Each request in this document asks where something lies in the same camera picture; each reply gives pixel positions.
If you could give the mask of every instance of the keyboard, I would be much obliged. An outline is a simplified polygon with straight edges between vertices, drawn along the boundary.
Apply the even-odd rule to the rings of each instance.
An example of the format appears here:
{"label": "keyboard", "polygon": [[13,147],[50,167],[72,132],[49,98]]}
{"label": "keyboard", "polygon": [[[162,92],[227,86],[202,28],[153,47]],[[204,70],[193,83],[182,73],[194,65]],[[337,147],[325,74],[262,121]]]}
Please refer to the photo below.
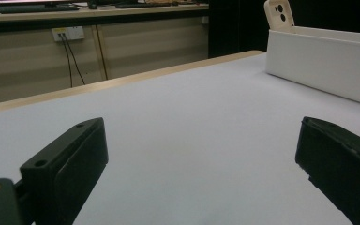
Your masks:
{"label": "keyboard", "polygon": [[76,11],[78,7],[7,7],[0,8],[1,14],[31,13],[31,12],[55,12],[55,11]]}
{"label": "keyboard", "polygon": [[139,4],[118,4],[116,8],[158,8],[169,7],[171,3],[139,3]]}

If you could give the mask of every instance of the phone case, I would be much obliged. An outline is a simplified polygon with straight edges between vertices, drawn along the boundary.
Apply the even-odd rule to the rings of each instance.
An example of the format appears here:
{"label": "phone case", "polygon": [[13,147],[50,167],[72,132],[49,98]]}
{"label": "phone case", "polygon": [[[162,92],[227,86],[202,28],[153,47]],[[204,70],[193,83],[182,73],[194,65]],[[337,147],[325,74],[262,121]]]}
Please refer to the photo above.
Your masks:
{"label": "phone case", "polygon": [[294,33],[294,20],[288,0],[267,0],[264,11],[271,30]]}

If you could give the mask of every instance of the white table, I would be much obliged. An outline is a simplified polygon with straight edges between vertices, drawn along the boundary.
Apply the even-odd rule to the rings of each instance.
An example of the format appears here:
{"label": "white table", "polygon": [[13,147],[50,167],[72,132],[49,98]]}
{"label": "white table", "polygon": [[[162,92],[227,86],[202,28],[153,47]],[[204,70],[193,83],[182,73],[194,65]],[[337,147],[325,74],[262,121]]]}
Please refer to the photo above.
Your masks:
{"label": "white table", "polygon": [[101,116],[110,162],[75,224],[351,224],[294,155],[306,115],[360,135],[360,103],[264,67],[260,54],[3,107],[0,177],[18,181],[37,151]]}

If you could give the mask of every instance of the gripper screw hole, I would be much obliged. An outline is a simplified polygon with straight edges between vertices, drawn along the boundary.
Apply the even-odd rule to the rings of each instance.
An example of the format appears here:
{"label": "gripper screw hole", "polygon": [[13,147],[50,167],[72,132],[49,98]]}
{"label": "gripper screw hole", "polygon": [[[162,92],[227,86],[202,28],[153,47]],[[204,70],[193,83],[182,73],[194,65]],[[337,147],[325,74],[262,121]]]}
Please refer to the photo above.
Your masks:
{"label": "gripper screw hole", "polygon": [[47,160],[40,160],[38,162],[35,163],[36,167],[41,167],[43,165],[45,165],[48,161]]}

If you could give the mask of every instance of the wall outlet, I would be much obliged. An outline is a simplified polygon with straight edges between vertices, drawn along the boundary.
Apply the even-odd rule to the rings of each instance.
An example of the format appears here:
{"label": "wall outlet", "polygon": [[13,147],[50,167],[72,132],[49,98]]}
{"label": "wall outlet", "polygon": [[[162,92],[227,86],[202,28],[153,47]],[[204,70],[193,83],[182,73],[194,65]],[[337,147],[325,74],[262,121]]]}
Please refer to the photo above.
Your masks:
{"label": "wall outlet", "polygon": [[60,27],[52,29],[54,41],[62,41],[60,35],[65,35],[67,40],[84,39],[82,26]]}

